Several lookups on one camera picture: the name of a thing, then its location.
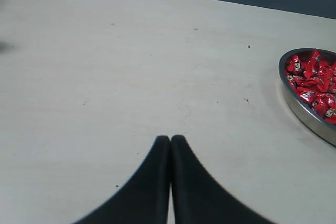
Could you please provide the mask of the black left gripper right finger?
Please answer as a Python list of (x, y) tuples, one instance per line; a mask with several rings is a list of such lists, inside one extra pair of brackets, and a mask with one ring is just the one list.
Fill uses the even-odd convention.
[(182, 135), (171, 139), (171, 162), (175, 223), (272, 223), (226, 191)]

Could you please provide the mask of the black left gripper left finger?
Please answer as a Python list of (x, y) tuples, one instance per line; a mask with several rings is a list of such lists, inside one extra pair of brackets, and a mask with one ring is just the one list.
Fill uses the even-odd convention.
[(76, 223), (167, 223), (171, 142), (156, 137), (132, 177), (106, 202)]

